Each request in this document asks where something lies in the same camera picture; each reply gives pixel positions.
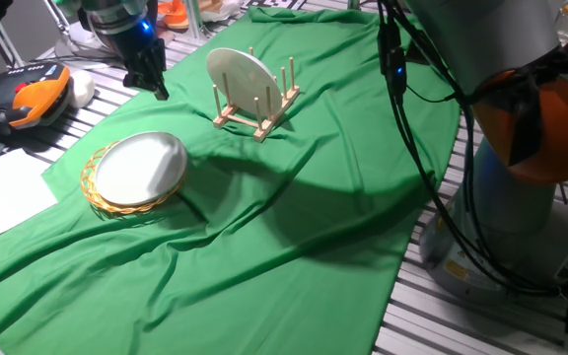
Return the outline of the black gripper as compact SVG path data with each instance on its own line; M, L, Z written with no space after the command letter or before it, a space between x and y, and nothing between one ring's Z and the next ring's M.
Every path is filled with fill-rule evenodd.
M127 73L123 86L154 93L158 101L166 101L170 94L165 86L162 73L166 70L165 43L161 38L154 39L144 48L128 53L124 59ZM153 78L152 85L144 78Z

